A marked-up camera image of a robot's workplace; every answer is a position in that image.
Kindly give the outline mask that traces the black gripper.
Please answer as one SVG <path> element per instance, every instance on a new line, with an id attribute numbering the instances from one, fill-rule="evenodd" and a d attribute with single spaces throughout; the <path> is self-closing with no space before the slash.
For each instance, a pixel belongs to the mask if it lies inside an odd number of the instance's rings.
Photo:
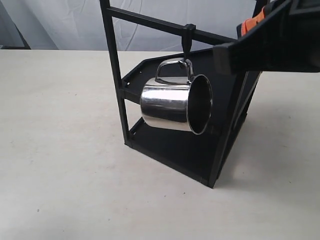
<path id="1" fill-rule="evenodd" d="M 320 2 L 274 0 L 237 26 L 238 40 L 212 47 L 217 73 L 320 71 Z"/>

